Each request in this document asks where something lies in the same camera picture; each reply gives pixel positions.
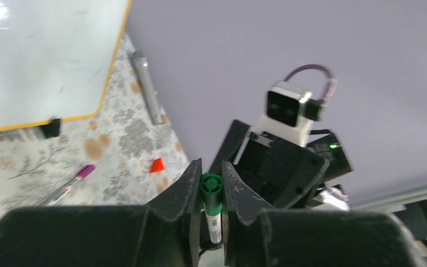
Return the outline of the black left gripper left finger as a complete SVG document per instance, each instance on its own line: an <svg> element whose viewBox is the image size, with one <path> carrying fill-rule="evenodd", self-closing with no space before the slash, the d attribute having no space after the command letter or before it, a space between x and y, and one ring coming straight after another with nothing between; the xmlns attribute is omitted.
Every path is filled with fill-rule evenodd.
<svg viewBox="0 0 427 267"><path fill-rule="evenodd" d="M29 206L0 219L0 266L197 266L201 160L145 205Z"/></svg>

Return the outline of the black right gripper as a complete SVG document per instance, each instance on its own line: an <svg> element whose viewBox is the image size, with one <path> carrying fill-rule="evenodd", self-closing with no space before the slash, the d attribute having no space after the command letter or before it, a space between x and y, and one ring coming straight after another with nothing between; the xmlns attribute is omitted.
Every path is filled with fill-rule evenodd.
<svg viewBox="0 0 427 267"><path fill-rule="evenodd" d="M233 120L209 169L232 163L241 180L276 208L303 209L314 198L328 159L271 133L256 133Z"/></svg>

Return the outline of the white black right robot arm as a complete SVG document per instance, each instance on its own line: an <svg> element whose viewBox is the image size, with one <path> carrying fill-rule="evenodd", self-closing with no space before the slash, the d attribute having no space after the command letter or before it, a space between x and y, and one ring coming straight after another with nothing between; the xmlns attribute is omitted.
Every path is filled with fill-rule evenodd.
<svg viewBox="0 0 427 267"><path fill-rule="evenodd" d="M220 175L222 163L232 163L241 180L276 208L329 205L348 210L341 186L326 184L353 171L345 151L331 130L311 133L320 138L300 147L233 120L209 172Z"/></svg>

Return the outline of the green capped whiteboard marker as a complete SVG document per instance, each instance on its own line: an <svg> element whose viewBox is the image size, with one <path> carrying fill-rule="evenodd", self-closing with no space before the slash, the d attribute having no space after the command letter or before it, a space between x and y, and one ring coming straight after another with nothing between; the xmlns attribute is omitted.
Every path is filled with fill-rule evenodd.
<svg viewBox="0 0 427 267"><path fill-rule="evenodd" d="M200 193L210 240L214 244L218 244L222 240L222 192L221 176L209 173L201 176Z"/></svg>

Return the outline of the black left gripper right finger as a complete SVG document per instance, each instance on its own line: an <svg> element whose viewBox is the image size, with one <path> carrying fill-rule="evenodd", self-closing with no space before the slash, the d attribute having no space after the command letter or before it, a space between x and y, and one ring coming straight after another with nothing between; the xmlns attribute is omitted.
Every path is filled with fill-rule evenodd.
<svg viewBox="0 0 427 267"><path fill-rule="evenodd" d="M224 181L227 266L425 266L416 240L394 215L277 209L229 162Z"/></svg>

